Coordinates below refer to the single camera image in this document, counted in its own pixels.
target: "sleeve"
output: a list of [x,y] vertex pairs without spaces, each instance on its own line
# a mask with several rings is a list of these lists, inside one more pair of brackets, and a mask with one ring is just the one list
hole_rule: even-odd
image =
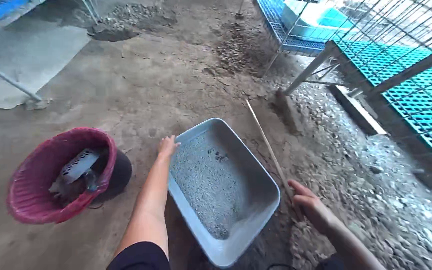
[[153,242],[137,242],[119,253],[106,270],[171,270],[164,251]]

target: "stick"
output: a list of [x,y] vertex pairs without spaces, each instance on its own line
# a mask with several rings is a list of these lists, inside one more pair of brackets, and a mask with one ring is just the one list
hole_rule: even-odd
[[[247,99],[246,99],[246,103],[248,104],[249,110],[251,111],[252,116],[253,116],[254,120],[256,121],[256,124],[258,124],[259,131],[261,132],[262,138],[264,139],[264,142],[266,143],[266,146],[268,147],[269,153],[271,154],[271,159],[273,160],[274,164],[276,165],[276,170],[279,174],[279,177],[281,178],[281,180],[283,180],[283,186],[284,186],[284,189],[286,190],[286,194],[288,195],[289,200],[292,202],[294,192],[291,190],[291,187],[288,184],[288,180],[286,179],[286,177],[283,173],[283,169],[281,169],[281,166],[279,166],[279,162],[276,159],[275,153],[273,152],[273,148],[271,148],[271,145],[269,144],[269,141],[266,138],[265,132],[263,131],[263,128],[259,124],[259,121],[258,121],[258,118],[256,117],[255,111],[253,111],[253,108],[251,107],[251,104],[249,104],[249,101]],[[294,212],[296,213],[296,220],[298,222],[303,221],[304,216],[303,216],[303,213],[301,212],[301,209],[299,207],[293,207],[293,209],[294,209]]]

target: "hand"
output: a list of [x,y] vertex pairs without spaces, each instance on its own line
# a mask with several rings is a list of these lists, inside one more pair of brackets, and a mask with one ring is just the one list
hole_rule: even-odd
[[288,181],[294,188],[293,207],[301,207],[304,215],[321,234],[327,235],[342,222],[324,205],[311,190],[295,180]]
[[160,157],[170,158],[176,152],[176,149],[181,145],[181,143],[175,144],[174,139],[176,139],[176,136],[171,135],[171,138],[166,137],[161,140],[158,149]]

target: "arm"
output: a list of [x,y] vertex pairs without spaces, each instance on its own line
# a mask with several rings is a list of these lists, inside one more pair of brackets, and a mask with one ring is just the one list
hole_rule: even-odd
[[168,256],[168,232],[164,209],[168,198],[168,176],[171,156],[180,145],[174,143],[175,135],[163,138],[159,154],[149,171],[148,178],[138,194],[128,228],[114,256],[138,242],[153,242]]
[[311,190],[294,180],[289,180],[288,183],[295,190],[296,195],[293,197],[295,207],[302,207],[304,214],[316,230],[328,237],[347,269],[385,269]]

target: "litter box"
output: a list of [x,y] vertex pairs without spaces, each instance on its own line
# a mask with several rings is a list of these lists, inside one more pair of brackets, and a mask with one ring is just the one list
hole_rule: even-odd
[[[298,19],[306,2],[286,0],[284,3],[281,21],[286,31],[289,31]],[[349,39],[358,33],[355,27],[351,29],[353,26],[354,24],[348,20],[348,17],[332,5],[309,3],[291,31],[291,35],[301,40],[327,42],[330,39],[338,38],[335,33],[338,34],[339,38],[347,33],[345,39]]]
[[227,268],[243,255],[279,205],[279,188],[219,118],[176,138],[169,192],[208,259]]

